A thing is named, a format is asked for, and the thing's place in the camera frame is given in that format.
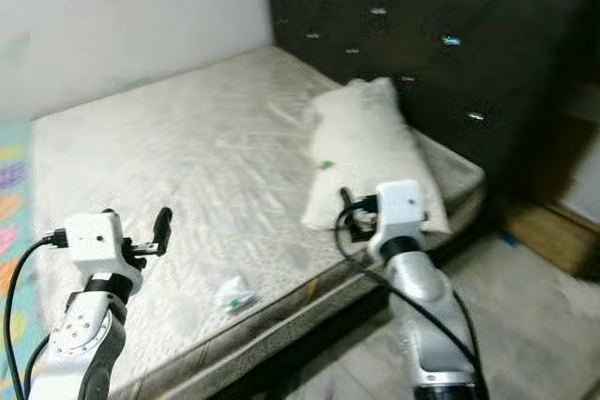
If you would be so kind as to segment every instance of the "green spot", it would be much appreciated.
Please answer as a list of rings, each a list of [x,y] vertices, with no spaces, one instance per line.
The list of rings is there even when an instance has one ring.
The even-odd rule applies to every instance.
[[[324,161],[319,166],[319,169],[321,169],[321,170],[330,170],[334,166],[336,166],[336,163],[334,163],[333,161]]]

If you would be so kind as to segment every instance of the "white mattress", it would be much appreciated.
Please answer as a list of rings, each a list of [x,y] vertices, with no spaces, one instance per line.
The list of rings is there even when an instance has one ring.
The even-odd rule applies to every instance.
[[[35,121],[37,234],[62,227],[69,215],[110,207],[126,236],[145,242],[160,207],[173,210],[169,251],[150,261],[127,305],[113,393],[147,398],[185,382],[210,363],[202,345],[232,334],[216,346],[221,360],[254,337],[252,327],[235,334],[238,325],[339,266],[330,234],[299,221],[312,173],[303,110],[334,87],[289,54],[265,48]],[[440,152],[425,145],[426,154]],[[455,170],[454,182],[450,174],[441,181],[454,208],[481,189],[483,172],[447,149],[442,155],[450,161],[443,170]],[[38,252],[37,272],[50,325],[81,284],[66,251]],[[214,302],[231,273],[244,275],[257,295],[235,316]],[[165,368],[169,375],[157,378]],[[144,387],[150,375],[161,386]]]

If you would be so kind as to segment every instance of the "white pillow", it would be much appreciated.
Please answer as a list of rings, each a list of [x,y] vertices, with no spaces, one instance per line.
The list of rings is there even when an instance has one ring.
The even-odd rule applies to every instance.
[[[450,232],[440,190],[398,110],[389,79],[351,81],[314,98],[311,108],[320,122],[310,147],[316,169],[303,224],[332,229],[343,208],[343,186],[357,199],[375,194],[379,183],[414,179],[428,213],[422,230]]]

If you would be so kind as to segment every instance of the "black wire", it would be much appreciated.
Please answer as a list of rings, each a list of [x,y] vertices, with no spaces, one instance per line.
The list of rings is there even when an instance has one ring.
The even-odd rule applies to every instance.
[[[36,364],[36,360],[38,359],[41,351],[48,345],[50,341],[50,335],[48,334],[46,337],[42,339],[42,341],[37,344],[36,349],[31,354],[29,358],[29,363],[27,363],[27,368],[25,369],[23,388],[25,390],[25,398],[29,398],[29,393],[31,392],[31,373],[34,371],[34,365]]]
[[[462,299],[460,299],[458,301],[458,305],[460,306],[460,309],[463,311],[463,314],[465,315],[465,319],[467,320],[467,325],[469,327],[469,332],[471,334],[473,350],[475,352],[474,354],[460,339],[458,339],[458,337],[454,333],[452,333],[452,331],[450,329],[448,329],[448,327],[446,327],[438,318],[436,318],[429,311],[427,311],[426,308],[424,308],[420,304],[416,303],[413,299],[408,297],[406,294],[404,294],[399,289],[396,289],[394,286],[392,286],[390,284],[390,282],[387,279],[374,273],[370,269],[363,267],[362,264],[360,264],[356,259],[354,259],[353,257],[351,257],[349,254],[347,254],[344,251],[344,248],[341,245],[341,242],[339,240],[339,232],[341,231],[340,223],[346,217],[346,215],[348,215],[349,213],[351,213],[352,211],[354,211],[356,209],[358,209],[358,207],[356,205],[351,205],[347,208],[344,208],[344,210],[342,210],[342,212],[337,216],[336,225],[334,228],[334,239],[336,241],[336,247],[337,247],[337,250],[339,251],[339,253],[344,257],[344,259],[348,263],[350,263],[352,265],[352,267],[357,272],[363,274],[367,278],[370,278],[372,281],[374,281],[375,283],[377,283],[384,289],[386,289],[389,292],[393,293],[394,295],[398,296],[403,302],[408,304],[412,309],[414,309],[416,312],[421,314],[424,318],[429,320],[443,334],[445,334],[446,337],[448,337],[448,339],[450,339],[450,341],[452,341],[452,343],[455,346],[457,346],[457,348],[460,350],[460,352],[465,356],[465,358],[472,365],[472,367],[475,371],[475,376],[478,378],[478,381],[480,384],[482,396],[485,400],[488,400],[489,399],[488,386],[486,384],[486,380],[484,379],[484,375],[483,375],[483,371],[482,371],[482,367],[481,367],[481,361],[479,359],[479,345],[477,342],[477,336],[475,333],[475,329],[473,326],[473,321],[471,319],[471,316],[469,315],[469,313],[467,311],[466,305],[462,302]]]
[[[15,288],[17,288],[17,279],[19,278],[19,273],[21,272],[21,268],[27,259],[38,247],[50,244],[51,242],[51,238],[47,236],[29,247],[29,249],[22,254],[19,262],[17,262],[17,267],[15,267],[12,277],[10,278],[10,284],[8,285],[7,302],[4,307],[4,347],[7,350],[8,368],[10,369],[10,374],[12,376],[12,385],[14,387],[17,400],[24,400],[25,397],[23,396],[23,387],[21,386],[21,379],[19,378],[19,368],[17,367],[15,353],[12,349],[12,342],[10,340],[10,314],[12,312],[12,299],[15,294]]]

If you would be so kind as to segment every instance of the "tile floor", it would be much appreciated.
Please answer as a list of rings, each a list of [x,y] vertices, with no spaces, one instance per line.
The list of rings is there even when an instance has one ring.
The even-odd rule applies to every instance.
[[[444,271],[472,311],[492,399],[600,400],[600,311],[585,306],[600,302],[600,285],[582,285],[498,235]],[[573,305],[564,283],[592,301]],[[411,400],[396,336],[382,311],[255,400]]]

